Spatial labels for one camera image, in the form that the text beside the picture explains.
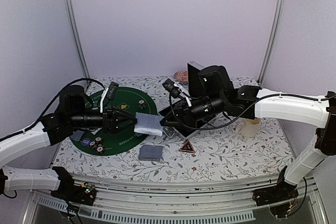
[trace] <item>green oval mat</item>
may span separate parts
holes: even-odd
[[[90,97],[92,98],[94,102],[94,108],[97,108],[97,104],[100,101],[102,91],[99,91],[97,93],[92,94]],[[146,108],[140,109],[139,108],[139,100],[144,100],[147,103]],[[134,89],[134,88],[126,88],[126,87],[120,87],[117,90],[117,93],[114,97],[114,100],[109,103],[110,105],[114,107],[119,107],[121,109],[124,109],[127,112],[130,112],[131,114],[135,115],[136,112],[142,112],[142,113],[149,113],[149,114],[157,114],[157,109],[154,101],[152,98],[144,93],[141,90]],[[88,146],[83,146],[81,144],[81,141],[84,138],[89,138],[91,141],[93,141],[96,137],[103,138],[103,145],[105,148],[105,151],[102,154],[97,153],[95,150],[92,150]],[[80,149],[81,151],[91,154],[91,155],[97,155],[97,156],[110,156],[115,155],[118,153],[122,153],[125,151],[130,150],[131,148],[134,148],[138,144],[140,144],[147,135],[141,135],[136,136],[134,134],[134,125],[130,125],[128,128],[124,129],[123,131],[117,133],[117,134],[104,134],[103,130],[99,130],[95,135],[91,132],[86,132],[81,140],[79,142],[72,141],[73,144]]]

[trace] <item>pink object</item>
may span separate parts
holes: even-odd
[[[188,71],[179,71],[174,74],[174,79],[179,82],[188,82]]]

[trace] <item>white mug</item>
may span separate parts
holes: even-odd
[[[257,135],[261,126],[261,119],[256,118],[252,119],[244,119],[243,122],[239,123],[236,127],[236,134],[241,134],[245,137],[254,137]]]

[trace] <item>red triangle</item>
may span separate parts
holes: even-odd
[[[191,145],[190,141],[187,140],[182,148],[180,149],[180,152],[190,152],[190,153],[195,153],[194,147]]]

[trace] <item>floral tablecloth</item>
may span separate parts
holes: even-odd
[[[122,87],[132,87],[148,93],[158,110],[168,105],[162,83],[167,77],[101,78],[104,85],[113,80]],[[235,87],[256,85],[249,78],[232,78]],[[92,84],[88,94],[101,88]],[[219,116],[212,125],[226,123]],[[195,153],[180,152],[184,140],[175,136],[148,136],[135,148],[113,156],[93,156],[78,150],[66,139],[61,143],[54,166],[68,172],[109,179],[142,182],[197,182],[241,179],[278,173],[291,163],[292,152],[285,135],[275,119],[264,119],[259,133],[252,138],[235,134],[237,123],[224,129],[201,131],[190,139]],[[139,161],[139,149],[144,144],[164,146],[160,162]]]

